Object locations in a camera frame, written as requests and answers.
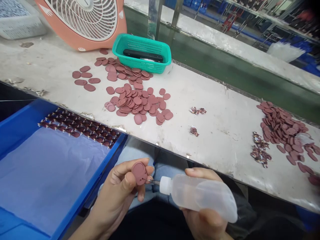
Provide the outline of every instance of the workbench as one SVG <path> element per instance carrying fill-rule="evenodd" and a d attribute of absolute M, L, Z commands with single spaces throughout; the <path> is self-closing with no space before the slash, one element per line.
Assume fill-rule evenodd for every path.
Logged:
<path fill-rule="evenodd" d="M 258 101 L 195 69 L 173 61 L 161 75 L 144 81 L 145 89 L 160 88 L 171 94 L 167 108 L 174 117 L 158 126 L 155 117 L 136 125 L 133 115 L 119 117 L 105 109 L 111 99 L 106 87 L 122 87 L 127 81 L 110 82 L 104 67 L 95 67 L 99 51 L 76 52 L 52 30 L 48 35 L 28 39 L 34 45 L 22 48 L 26 41 L 0 40 L 0 80 L 34 96 L 52 102 L 83 117 L 93 119 L 173 154 L 226 174 L 235 181 L 252 186 L 274 197 L 320 213 L 317 188 L 308 182 L 308 174 L 292 166 L 276 145 L 267 152 L 272 156 L 268 169 L 250 156 L 254 145 L 252 132 L 262 135 L 264 114 L 256 108 Z M 114 57 L 111 51 L 108 57 Z M 94 77 L 101 79 L 96 91 L 88 92 L 76 86 L 72 72 L 89 65 Z M 195 115 L 191 107 L 204 107 L 205 115 Z M 320 130 L 306 124 L 316 145 L 320 145 Z M 198 137 L 189 133 L 197 128 Z M 319 172 L 319 162 L 304 154 L 305 164 Z"/>

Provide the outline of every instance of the jeans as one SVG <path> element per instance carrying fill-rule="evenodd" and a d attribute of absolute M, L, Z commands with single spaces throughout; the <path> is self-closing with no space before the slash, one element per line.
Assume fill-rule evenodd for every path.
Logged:
<path fill-rule="evenodd" d="M 160 181 L 162 176 L 173 178 L 177 174 L 185 174 L 184 169 L 188 168 L 188 163 L 185 159 L 182 159 L 164 150 L 160 150 L 131 136 L 128 137 L 115 166 L 125 161 L 146 157 L 149 158 L 148 165 L 154 167 L 154 172 L 151 174 L 151 176 L 157 181 Z M 146 184 L 145 188 L 146 193 L 144 201 L 139 202 L 136 195 L 132 204 L 130 205 L 129 210 L 146 203 L 153 198 L 157 198 L 161 201 L 178 207 L 173 202 L 171 195 L 165 195 L 159 192 L 158 185 Z"/>

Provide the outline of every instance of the fan grille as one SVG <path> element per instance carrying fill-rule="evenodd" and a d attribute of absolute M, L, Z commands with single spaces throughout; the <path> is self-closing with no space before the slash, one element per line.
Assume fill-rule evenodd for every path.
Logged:
<path fill-rule="evenodd" d="M 70 29 L 90 40 L 103 41 L 112 36 L 117 26 L 115 0 L 45 0 L 52 11 Z"/>

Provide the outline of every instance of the fan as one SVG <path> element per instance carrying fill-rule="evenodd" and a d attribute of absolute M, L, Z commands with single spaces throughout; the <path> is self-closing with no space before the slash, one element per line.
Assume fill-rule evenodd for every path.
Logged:
<path fill-rule="evenodd" d="M 36 0 L 53 30 L 79 51 L 112 48 L 127 32 L 124 0 Z"/>

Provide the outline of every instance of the plastic bottle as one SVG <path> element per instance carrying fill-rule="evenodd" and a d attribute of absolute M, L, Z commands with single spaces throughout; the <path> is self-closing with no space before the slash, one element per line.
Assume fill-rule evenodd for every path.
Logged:
<path fill-rule="evenodd" d="M 173 201 L 180 207 L 194 211 L 210 208 L 230 223 L 237 221 L 236 202 L 231 190 L 223 182 L 183 174 L 177 174 L 172 179 L 163 176 L 160 180 L 160 192 L 171 194 Z"/>

